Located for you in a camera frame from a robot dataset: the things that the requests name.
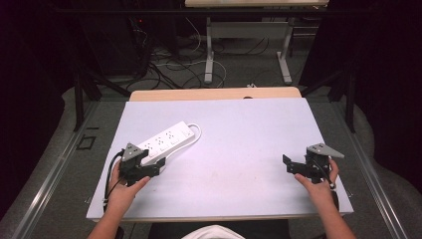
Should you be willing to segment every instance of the white shirt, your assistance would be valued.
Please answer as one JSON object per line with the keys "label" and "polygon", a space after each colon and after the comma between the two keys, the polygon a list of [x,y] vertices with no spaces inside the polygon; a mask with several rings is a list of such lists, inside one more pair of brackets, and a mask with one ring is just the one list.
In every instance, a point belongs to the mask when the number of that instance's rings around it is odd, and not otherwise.
{"label": "white shirt", "polygon": [[219,225],[212,225],[200,228],[189,233],[182,239],[245,239],[243,236]]}

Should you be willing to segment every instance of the desk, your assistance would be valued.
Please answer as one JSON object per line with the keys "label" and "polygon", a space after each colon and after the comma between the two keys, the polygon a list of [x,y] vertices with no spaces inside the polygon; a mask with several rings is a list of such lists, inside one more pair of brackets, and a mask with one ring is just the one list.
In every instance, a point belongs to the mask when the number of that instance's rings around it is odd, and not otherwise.
{"label": "desk", "polygon": [[[226,7],[299,7],[323,6],[328,0],[186,0],[186,7],[226,8]],[[286,54],[292,38],[295,19],[288,22],[211,22],[207,18],[207,63],[204,82],[212,82],[214,52],[212,38],[282,38],[282,52],[277,52],[280,69],[285,84],[290,85],[292,78],[286,63]]]}
{"label": "desk", "polygon": [[[137,194],[124,221],[317,215],[308,193],[286,173],[282,161],[282,154],[286,154],[305,162],[306,147],[323,142],[307,100],[300,98],[297,89],[145,91],[133,93],[130,100],[87,218],[103,216],[106,172],[112,157],[128,142],[139,144],[181,120],[199,124],[201,138],[169,158],[163,173]],[[340,178],[337,192],[340,212],[351,213]]]}

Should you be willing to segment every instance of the wooden desk edge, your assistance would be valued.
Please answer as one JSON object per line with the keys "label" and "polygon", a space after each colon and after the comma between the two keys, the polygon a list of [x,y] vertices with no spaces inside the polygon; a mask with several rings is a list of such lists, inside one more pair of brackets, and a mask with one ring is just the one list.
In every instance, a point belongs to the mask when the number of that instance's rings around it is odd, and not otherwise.
{"label": "wooden desk edge", "polygon": [[237,100],[243,98],[301,98],[295,87],[135,91],[130,102]]}

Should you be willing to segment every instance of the white power strip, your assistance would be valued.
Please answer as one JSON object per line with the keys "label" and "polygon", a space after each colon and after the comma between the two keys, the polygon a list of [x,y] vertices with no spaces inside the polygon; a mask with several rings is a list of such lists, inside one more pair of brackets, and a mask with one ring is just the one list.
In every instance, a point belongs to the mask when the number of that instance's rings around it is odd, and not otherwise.
{"label": "white power strip", "polygon": [[137,146],[149,150],[149,155],[142,160],[142,165],[155,163],[194,139],[195,133],[181,121]]}

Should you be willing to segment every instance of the hand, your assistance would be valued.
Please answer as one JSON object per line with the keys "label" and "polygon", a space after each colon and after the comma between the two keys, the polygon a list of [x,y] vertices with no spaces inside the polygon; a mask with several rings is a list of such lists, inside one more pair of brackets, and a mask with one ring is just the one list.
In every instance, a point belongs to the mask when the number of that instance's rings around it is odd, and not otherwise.
{"label": "hand", "polygon": [[108,198],[108,205],[106,212],[112,212],[114,216],[120,218],[123,217],[124,213],[130,207],[136,193],[149,181],[150,177],[143,177],[140,181],[134,185],[127,187],[126,181],[119,178],[119,167],[120,160],[115,164],[111,172],[111,180],[108,184],[108,192],[111,194]]}
{"label": "hand", "polygon": [[[329,165],[331,166],[329,179],[332,183],[335,183],[335,180],[338,176],[338,166],[332,159],[329,160]],[[300,182],[304,188],[307,189],[311,201],[318,211],[323,210],[327,206],[334,206],[331,190],[329,189],[329,183],[327,180],[324,180],[321,183],[313,184],[307,178],[298,173],[295,174],[295,179]]]}

